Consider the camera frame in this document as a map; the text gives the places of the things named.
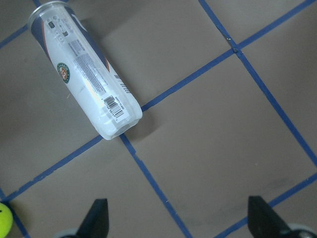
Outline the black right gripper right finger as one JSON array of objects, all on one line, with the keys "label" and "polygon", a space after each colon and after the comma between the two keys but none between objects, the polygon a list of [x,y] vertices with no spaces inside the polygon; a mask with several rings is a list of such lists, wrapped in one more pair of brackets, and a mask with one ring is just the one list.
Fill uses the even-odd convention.
[{"label": "black right gripper right finger", "polygon": [[248,198],[248,229],[254,238],[296,238],[281,217],[260,196]]}]

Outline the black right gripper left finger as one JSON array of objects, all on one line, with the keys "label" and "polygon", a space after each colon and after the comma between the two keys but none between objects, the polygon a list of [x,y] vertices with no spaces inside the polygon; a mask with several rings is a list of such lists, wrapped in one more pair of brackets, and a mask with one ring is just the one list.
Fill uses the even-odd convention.
[{"label": "black right gripper left finger", "polygon": [[109,232],[108,202],[96,199],[77,230],[76,238],[106,238]]}]

